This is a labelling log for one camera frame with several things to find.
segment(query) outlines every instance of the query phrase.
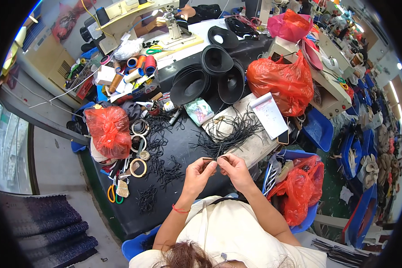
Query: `red plastic bag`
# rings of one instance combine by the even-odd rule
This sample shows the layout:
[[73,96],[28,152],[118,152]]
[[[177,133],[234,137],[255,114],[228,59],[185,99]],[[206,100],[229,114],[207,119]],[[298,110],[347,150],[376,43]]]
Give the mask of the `red plastic bag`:
[[302,115],[314,96],[308,63],[301,51],[297,55],[292,64],[277,64],[268,58],[247,67],[247,82],[253,94],[259,98],[271,92],[284,116]]
[[307,216],[308,207],[320,200],[325,169],[317,155],[293,162],[294,169],[267,195],[268,201],[275,194],[288,196],[284,201],[284,218],[289,226],[300,225]]
[[272,38],[278,36],[296,43],[308,35],[313,22],[309,15],[296,14],[288,9],[285,13],[269,18],[267,28]]
[[390,139],[389,139],[389,150],[388,150],[388,152],[387,152],[387,153],[389,153],[389,154],[393,154],[393,153],[394,153],[394,144],[393,144],[393,142],[394,142],[394,139],[393,139],[393,138],[390,138]]
[[129,118],[121,107],[87,109],[85,115],[86,125],[99,153],[107,158],[124,159],[129,156]]

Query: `woman's right hand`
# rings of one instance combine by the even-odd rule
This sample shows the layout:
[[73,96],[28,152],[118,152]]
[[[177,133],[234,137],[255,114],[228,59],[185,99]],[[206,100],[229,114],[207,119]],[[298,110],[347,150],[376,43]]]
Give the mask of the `woman's right hand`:
[[217,164],[220,166],[220,173],[229,176],[237,191],[245,194],[252,189],[257,189],[244,159],[227,153],[217,159]]

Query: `cream shirt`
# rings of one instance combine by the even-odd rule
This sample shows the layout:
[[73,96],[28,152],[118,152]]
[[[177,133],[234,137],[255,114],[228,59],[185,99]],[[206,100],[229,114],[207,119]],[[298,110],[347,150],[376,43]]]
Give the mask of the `cream shirt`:
[[[326,268],[326,253],[281,243],[259,225],[252,207],[236,200],[209,205],[221,196],[210,196],[193,204],[177,242],[191,240],[217,263],[244,262],[247,268],[277,267],[285,256],[298,268]],[[152,267],[161,251],[151,249],[135,256],[129,267]]]

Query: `tag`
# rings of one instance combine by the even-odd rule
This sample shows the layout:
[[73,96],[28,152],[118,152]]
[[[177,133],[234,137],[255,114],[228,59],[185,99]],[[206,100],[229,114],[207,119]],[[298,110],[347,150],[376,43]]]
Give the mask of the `tag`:
[[128,39],[129,39],[130,36],[131,36],[131,35],[130,35],[129,33],[124,33],[123,36],[121,37],[121,40],[122,40],[123,42],[128,41]]

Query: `sewing machine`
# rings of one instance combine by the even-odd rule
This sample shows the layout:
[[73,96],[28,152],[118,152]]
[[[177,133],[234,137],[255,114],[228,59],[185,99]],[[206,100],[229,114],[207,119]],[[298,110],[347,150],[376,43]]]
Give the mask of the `sewing machine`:
[[143,3],[143,0],[123,0],[105,8],[109,17],[109,22],[99,26],[93,18],[85,21],[87,32],[99,48],[103,55],[116,49],[121,43],[121,38],[125,33],[129,33],[129,40],[137,39],[133,29],[133,21],[136,17],[143,14],[155,14],[158,11],[164,13],[169,35],[158,44],[163,48],[172,48],[173,51],[161,52],[155,58],[161,58],[174,51],[194,46],[203,42],[197,35],[189,32],[182,32],[174,16],[179,8],[179,0],[155,0]]

